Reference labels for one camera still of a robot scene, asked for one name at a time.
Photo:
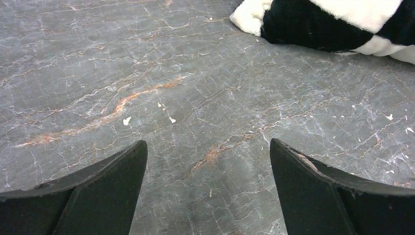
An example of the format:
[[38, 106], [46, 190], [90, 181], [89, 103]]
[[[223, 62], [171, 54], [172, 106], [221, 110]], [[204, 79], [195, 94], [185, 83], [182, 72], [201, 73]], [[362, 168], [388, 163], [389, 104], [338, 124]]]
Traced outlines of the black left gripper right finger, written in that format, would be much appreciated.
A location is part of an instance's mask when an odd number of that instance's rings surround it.
[[415, 191], [368, 180], [270, 142], [270, 160], [290, 235], [412, 235]]

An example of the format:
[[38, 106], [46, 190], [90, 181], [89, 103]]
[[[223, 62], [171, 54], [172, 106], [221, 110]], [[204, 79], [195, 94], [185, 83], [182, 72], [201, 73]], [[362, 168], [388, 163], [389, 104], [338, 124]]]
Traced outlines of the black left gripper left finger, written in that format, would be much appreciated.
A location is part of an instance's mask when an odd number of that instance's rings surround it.
[[137, 141], [59, 179], [1, 193], [1, 234], [127, 235], [147, 157], [147, 143]]

